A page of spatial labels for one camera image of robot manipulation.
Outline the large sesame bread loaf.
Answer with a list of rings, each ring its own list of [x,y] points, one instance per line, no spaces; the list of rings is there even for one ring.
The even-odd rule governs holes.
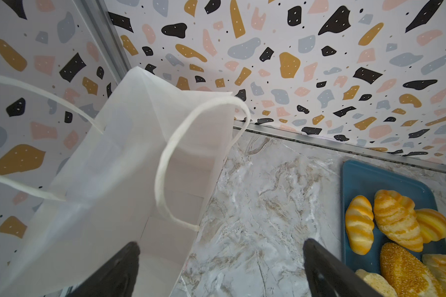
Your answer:
[[[399,297],[446,297],[427,266],[398,244],[382,246],[380,271]]]

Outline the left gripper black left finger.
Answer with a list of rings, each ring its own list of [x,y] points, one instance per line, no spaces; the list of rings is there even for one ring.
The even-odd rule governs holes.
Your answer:
[[[129,242],[68,296],[131,297],[139,271],[139,255],[137,242]]]

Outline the white floral paper bag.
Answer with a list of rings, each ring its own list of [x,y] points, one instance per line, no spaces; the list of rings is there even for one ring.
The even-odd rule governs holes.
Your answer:
[[[81,283],[129,242],[140,248],[132,297],[168,297],[182,273],[224,162],[239,140],[230,92],[180,90],[135,67],[46,190],[9,178],[23,149],[0,161],[0,183],[42,198],[0,297],[42,297]]]

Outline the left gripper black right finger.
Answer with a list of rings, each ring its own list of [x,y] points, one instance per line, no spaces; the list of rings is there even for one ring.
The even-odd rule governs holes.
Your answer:
[[[304,269],[313,297],[380,296],[313,238],[304,241],[303,252]]]

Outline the pale crumbly bread roll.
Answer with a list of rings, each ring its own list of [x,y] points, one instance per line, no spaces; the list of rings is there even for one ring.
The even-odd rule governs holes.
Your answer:
[[[384,297],[397,297],[395,289],[380,274],[358,269],[356,275]]]

